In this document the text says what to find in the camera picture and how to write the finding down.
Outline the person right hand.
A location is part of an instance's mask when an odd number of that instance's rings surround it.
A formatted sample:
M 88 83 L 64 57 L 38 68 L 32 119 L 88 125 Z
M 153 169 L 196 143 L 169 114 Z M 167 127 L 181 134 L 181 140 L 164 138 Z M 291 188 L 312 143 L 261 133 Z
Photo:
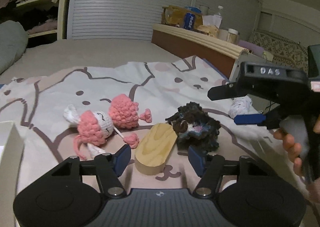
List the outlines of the person right hand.
M 293 163 L 293 171 L 300 178 L 305 178 L 303 170 L 303 161 L 300 154 L 303 150 L 302 145 L 295 141 L 293 135 L 286 133 L 281 128 L 277 129 L 273 137 L 283 142 L 283 149 L 287 152 L 289 160 Z M 306 189 L 309 193 L 309 199 L 319 204 L 319 180 L 309 183 L 305 181 Z

